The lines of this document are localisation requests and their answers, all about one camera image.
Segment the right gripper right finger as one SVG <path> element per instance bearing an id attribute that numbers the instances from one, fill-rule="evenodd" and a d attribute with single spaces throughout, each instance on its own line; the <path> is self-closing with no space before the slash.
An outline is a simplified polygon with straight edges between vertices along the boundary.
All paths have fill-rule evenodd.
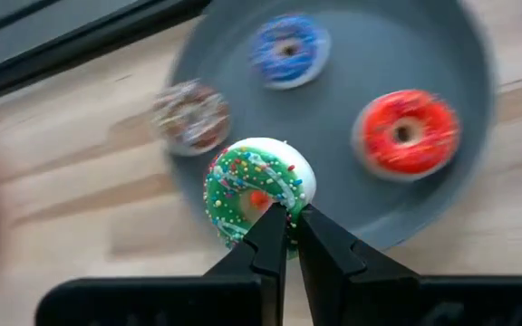
<path id="1" fill-rule="evenodd" d="M 414 325 L 419 276 L 309 205 L 297 225 L 304 287 L 315 325 Z"/>

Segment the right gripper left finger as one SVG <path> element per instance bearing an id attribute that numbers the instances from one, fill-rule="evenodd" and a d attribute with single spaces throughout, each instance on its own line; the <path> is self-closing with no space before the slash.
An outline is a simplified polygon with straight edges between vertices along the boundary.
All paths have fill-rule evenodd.
<path id="1" fill-rule="evenodd" d="M 271 205 L 230 252 L 211 267 L 207 276 L 254 277 L 261 325 L 282 326 L 286 274 L 286 210 Z"/>

